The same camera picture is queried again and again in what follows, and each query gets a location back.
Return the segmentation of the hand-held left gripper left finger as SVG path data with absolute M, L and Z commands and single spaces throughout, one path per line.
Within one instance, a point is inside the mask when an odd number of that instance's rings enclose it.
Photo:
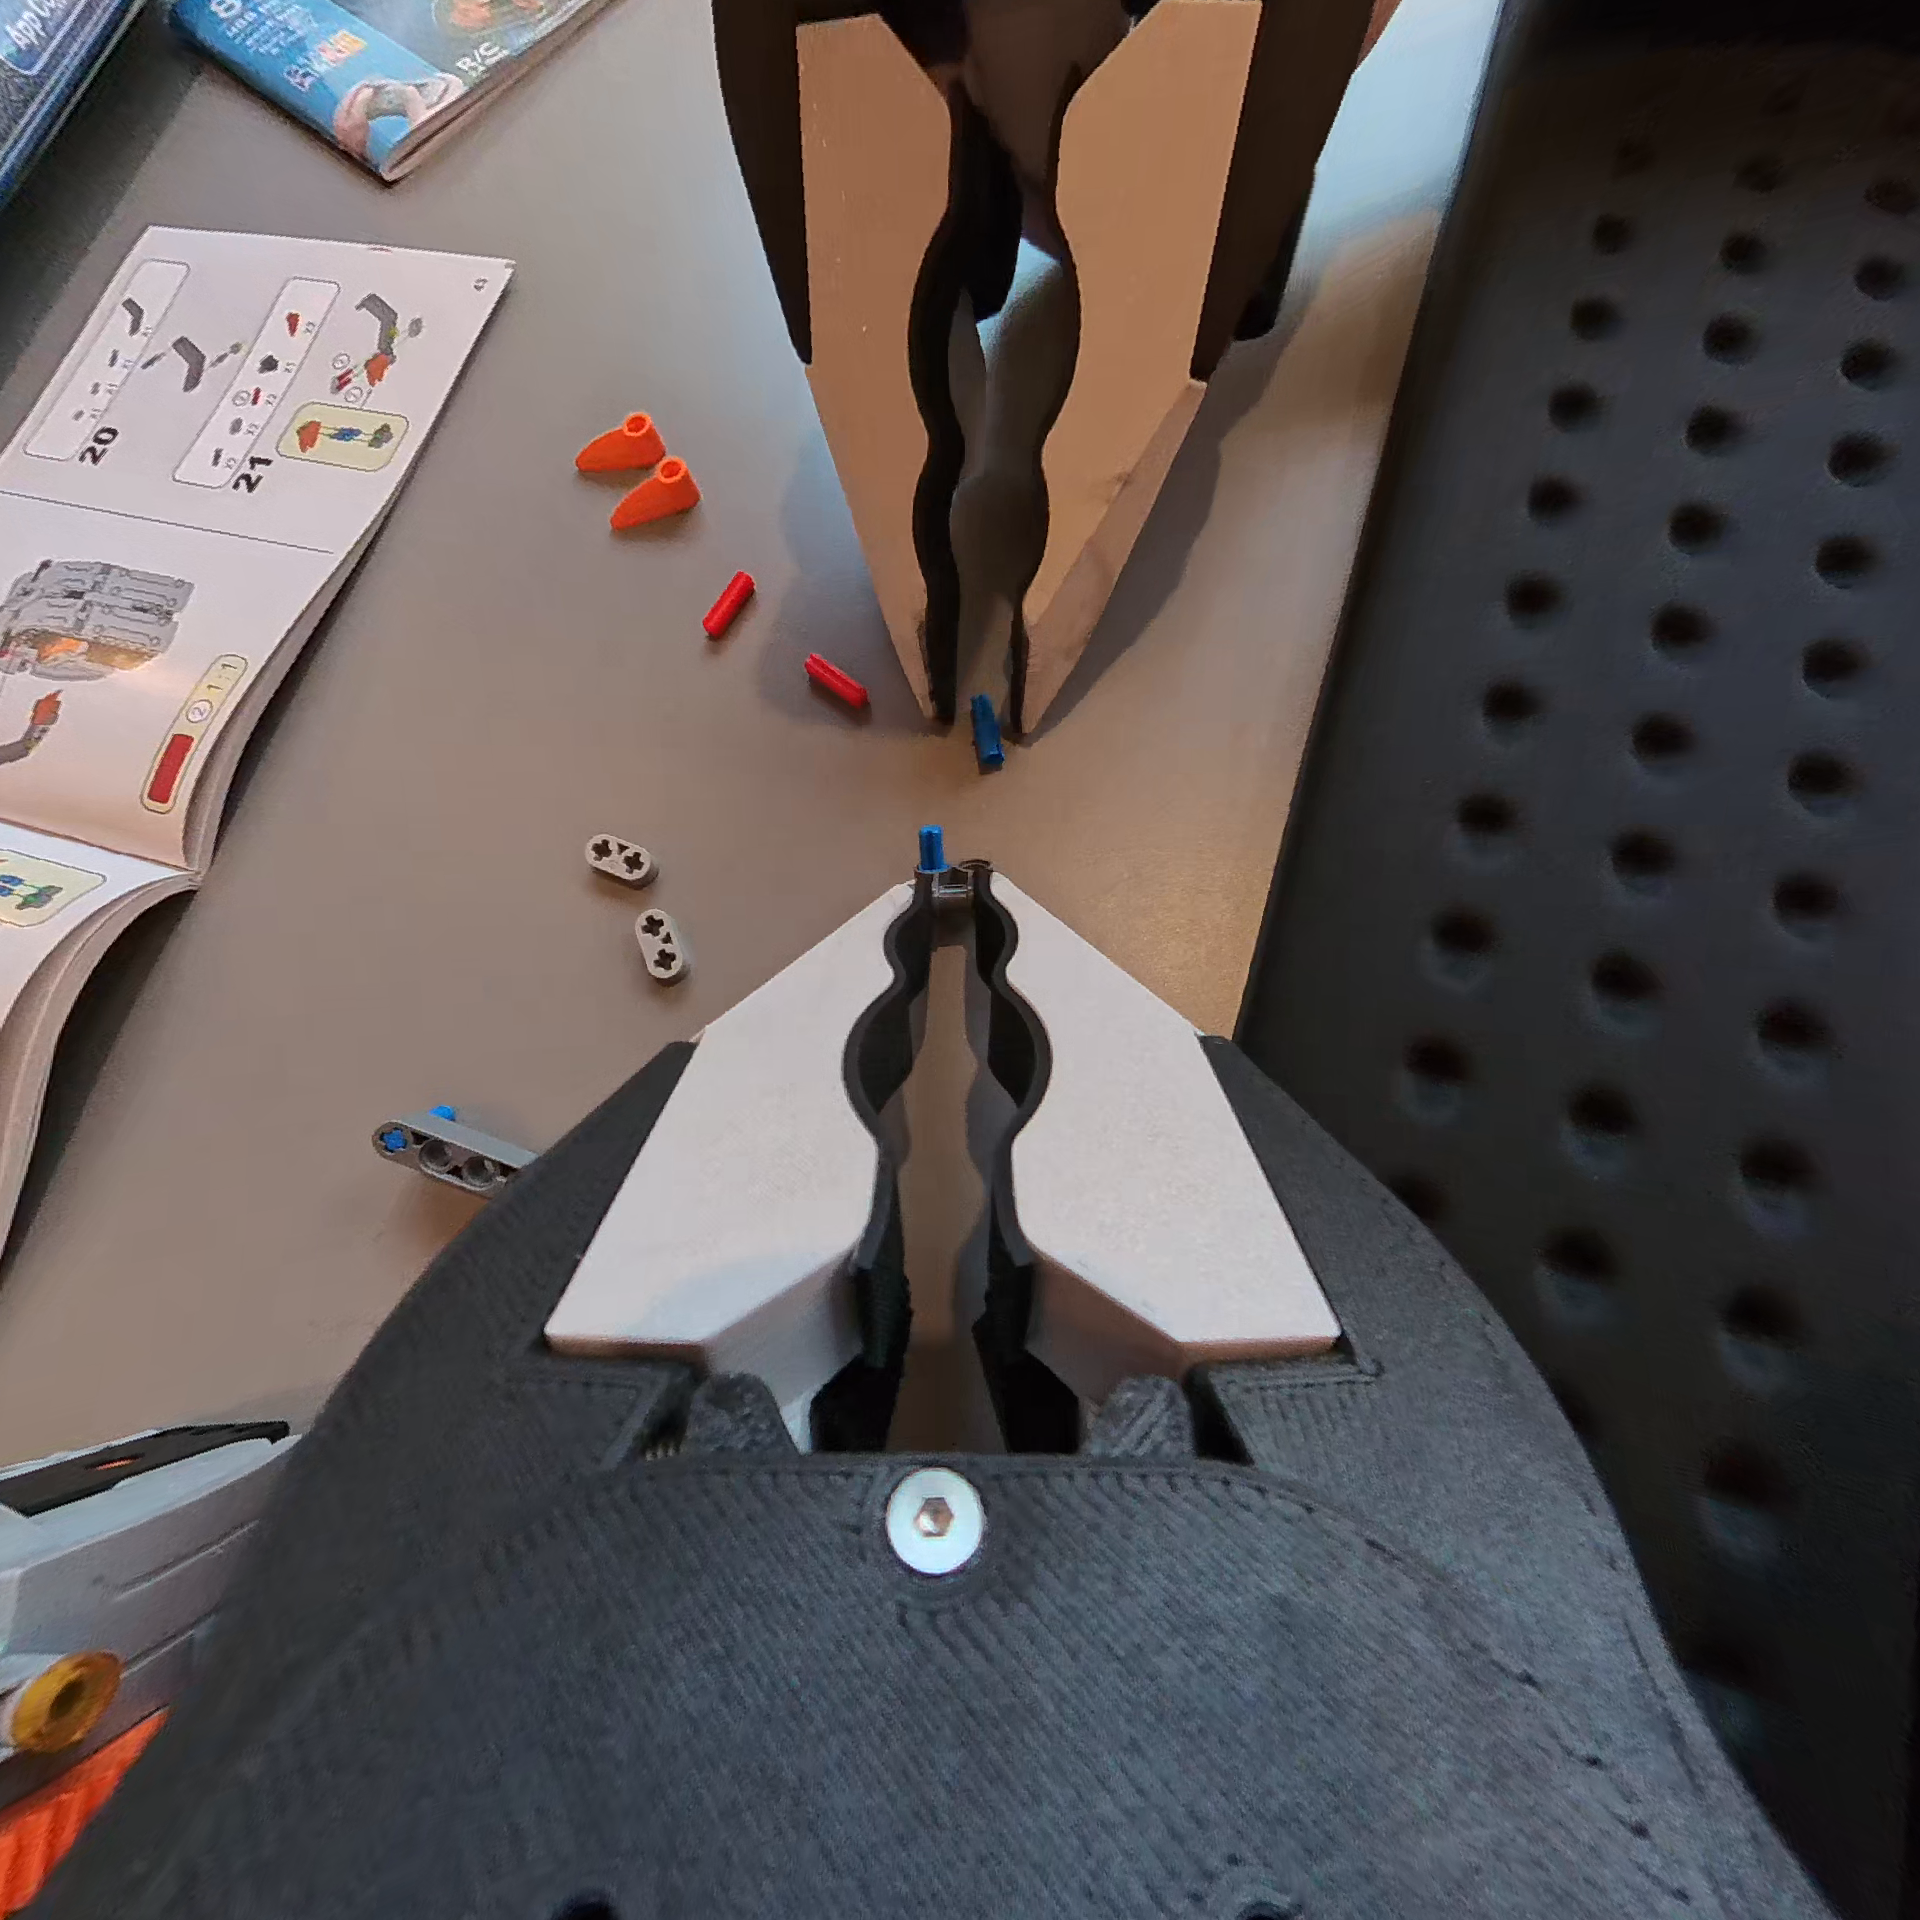
M 928 986 L 902 883 L 708 1022 L 544 1321 L 568 1355 L 764 1380 L 803 1449 L 878 1452 L 911 1332 L 899 1204 Z

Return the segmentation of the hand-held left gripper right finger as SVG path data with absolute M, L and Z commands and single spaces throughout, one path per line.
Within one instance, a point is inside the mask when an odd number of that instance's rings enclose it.
M 974 1344 L 1010 1452 L 1074 1452 L 1128 1379 L 1328 1360 L 1337 1312 L 1208 1034 L 1000 870 L 971 874 L 983 1158 Z

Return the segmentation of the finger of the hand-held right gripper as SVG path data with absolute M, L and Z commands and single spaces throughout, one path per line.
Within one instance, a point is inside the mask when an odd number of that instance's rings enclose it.
M 798 27 L 808 385 L 880 614 L 928 721 L 956 714 L 966 433 L 947 94 L 880 16 Z
M 1089 649 L 1206 398 L 1194 345 L 1260 16 L 1156 4 L 1063 113 L 1054 213 L 1078 347 L 1041 451 L 1047 538 L 1022 596 L 1018 731 Z

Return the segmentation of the grey angled beam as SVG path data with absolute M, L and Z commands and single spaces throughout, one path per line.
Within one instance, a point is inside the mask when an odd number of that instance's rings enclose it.
M 372 1147 L 385 1161 L 473 1196 L 500 1194 L 537 1158 L 535 1150 L 472 1126 L 447 1105 L 387 1117 L 372 1129 Z

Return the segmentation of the grey orange brick robot model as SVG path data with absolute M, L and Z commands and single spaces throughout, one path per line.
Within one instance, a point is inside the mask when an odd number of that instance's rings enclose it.
M 4 1467 L 3 1915 L 155 1740 L 295 1445 L 180 1424 Z

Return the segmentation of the grey desk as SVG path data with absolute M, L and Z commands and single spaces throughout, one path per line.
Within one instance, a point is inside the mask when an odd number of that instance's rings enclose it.
M 788 349 L 706 4 L 618 4 L 379 185 L 145 16 L 4 217 L 4 435 L 146 224 L 511 257 L 383 538 L 252 734 L 209 881 L 111 949 L 4 1261 L 4 1461 L 306 1424 L 473 1213 L 378 1161 L 454 1105 L 542 1147 L 947 828 L 1230 1034 L 1497 4 L 1401 4 L 1280 324 L 1234 347 L 1044 730 L 980 774 L 897 668 Z M 618 534 L 649 413 L 703 504 Z M 705 612 L 758 594 L 728 638 Z M 866 684 L 809 685 L 822 654 Z M 586 864 L 616 833 L 658 878 Z M 655 984 L 658 906 L 691 972 Z

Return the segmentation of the closed blue booklet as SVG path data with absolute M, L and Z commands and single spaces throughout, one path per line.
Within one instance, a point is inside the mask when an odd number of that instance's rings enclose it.
M 177 3 L 169 19 L 264 99 L 383 184 L 603 3 Z

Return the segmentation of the black perforated chair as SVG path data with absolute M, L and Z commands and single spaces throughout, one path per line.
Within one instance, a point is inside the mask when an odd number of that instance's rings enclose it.
M 1915 4 L 1506 4 L 1239 1043 L 1915 1915 Z

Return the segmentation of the open white instruction booklet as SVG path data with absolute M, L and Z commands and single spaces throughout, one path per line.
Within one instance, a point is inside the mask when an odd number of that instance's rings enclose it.
M 3 1222 L 65 1022 L 203 885 L 257 721 L 514 276 L 152 226 L 3 461 Z

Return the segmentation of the blue robot kit box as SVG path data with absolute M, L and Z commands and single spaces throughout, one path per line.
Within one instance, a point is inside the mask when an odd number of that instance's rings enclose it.
M 3 3 L 3 206 L 145 3 Z

